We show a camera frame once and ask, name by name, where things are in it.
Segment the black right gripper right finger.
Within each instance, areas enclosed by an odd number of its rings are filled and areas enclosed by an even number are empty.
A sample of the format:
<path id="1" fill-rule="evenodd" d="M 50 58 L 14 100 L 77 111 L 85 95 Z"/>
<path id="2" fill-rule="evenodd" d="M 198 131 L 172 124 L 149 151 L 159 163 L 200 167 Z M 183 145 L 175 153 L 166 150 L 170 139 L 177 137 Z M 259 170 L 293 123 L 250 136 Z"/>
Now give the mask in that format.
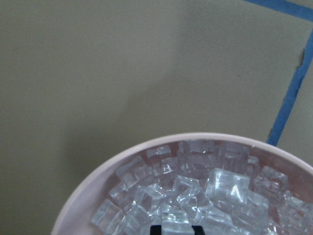
<path id="1" fill-rule="evenodd" d="M 200 225 L 192 225 L 192 228 L 194 230 L 194 235 L 205 235 L 205 232 L 204 232 L 202 226 L 200 226 Z"/>

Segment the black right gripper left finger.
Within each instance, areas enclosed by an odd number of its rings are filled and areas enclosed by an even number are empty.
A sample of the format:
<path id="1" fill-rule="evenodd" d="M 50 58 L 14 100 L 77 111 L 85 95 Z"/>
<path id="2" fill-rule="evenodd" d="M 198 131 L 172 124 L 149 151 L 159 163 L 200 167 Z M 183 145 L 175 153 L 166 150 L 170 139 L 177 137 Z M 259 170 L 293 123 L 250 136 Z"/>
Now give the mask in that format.
<path id="1" fill-rule="evenodd" d="M 150 227 L 150 235 L 162 235 L 161 225 L 152 225 Z"/>

